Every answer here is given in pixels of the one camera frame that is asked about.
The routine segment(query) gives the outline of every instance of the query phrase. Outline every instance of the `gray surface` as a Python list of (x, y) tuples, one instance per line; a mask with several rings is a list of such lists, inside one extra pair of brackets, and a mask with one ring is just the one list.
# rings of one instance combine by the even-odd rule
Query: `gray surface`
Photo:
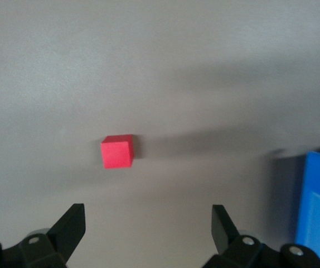
[(213, 203), (278, 248), (317, 146), (320, 1), (0, 1), (6, 247), (84, 202), (74, 268), (200, 267)]

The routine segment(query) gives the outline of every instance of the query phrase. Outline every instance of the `red block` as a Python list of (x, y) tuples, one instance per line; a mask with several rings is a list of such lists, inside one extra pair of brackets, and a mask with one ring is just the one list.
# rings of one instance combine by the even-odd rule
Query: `red block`
[(105, 169), (129, 168), (134, 159), (133, 136), (108, 136), (100, 144)]

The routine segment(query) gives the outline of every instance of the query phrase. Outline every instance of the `robotic claw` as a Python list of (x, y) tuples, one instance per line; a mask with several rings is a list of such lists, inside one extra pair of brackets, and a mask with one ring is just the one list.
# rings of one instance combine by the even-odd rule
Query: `robotic claw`
[[(65, 268), (86, 230), (83, 204), (74, 204), (46, 234), (33, 234), (2, 250), (0, 268)], [(212, 236), (218, 255), (203, 268), (320, 268), (320, 258), (295, 244), (272, 250), (252, 236), (241, 236), (222, 205), (212, 208)]]

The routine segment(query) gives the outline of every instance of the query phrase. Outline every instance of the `metal screw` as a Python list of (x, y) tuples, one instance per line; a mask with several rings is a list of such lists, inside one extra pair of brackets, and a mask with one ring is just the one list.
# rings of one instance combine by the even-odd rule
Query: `metal screw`
[(303, 256), (304, 255), (304, 252), (298, 248), (298, 247), (295, 247), (295, 246), (291, 246), (289, 248), (289, 251), (294, 254), (294, 255), (297, 255), (297, 256)]
[(37, 243), (40, 239), (36, 236), (36, 237), (32, 237), (28, 243), (29, 244), (34, 244), (34, 243)]
[(243, 243), (248, 246), (252, 246), (254, 245), (254, 240), (247, 236), (243, 238)]

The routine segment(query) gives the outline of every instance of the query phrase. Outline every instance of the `cube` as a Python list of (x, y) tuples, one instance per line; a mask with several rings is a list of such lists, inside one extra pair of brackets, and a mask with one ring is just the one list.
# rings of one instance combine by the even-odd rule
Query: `cube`
[(133, 136), (107, 136), (100, 144), (105, 169), (129, 168), (134, 159)]

